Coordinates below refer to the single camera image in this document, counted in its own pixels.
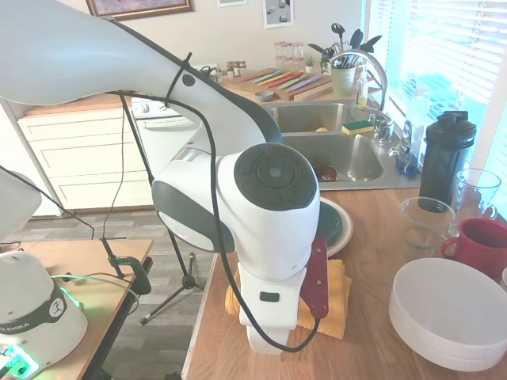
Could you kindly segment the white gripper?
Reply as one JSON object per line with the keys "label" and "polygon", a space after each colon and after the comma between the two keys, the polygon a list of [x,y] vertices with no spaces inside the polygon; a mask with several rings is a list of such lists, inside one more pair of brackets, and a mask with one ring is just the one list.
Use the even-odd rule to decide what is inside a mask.
{"label": "white gripper", "polygon": [[[271,340],[274,340],[278,344],[286,345],[288,342],[289,333],[294,330],[296,326],[297,320],[293,319],[291,320],[290,325],[284,323],[281,326],[277,327],[263,326],[262,329]],[[264,338],[262,338],[250,322],[246,324],[246,334],[250,343],[250,347],[254,352],[259,354],[280,354],[282,352],[281,349],[275,348]]]}

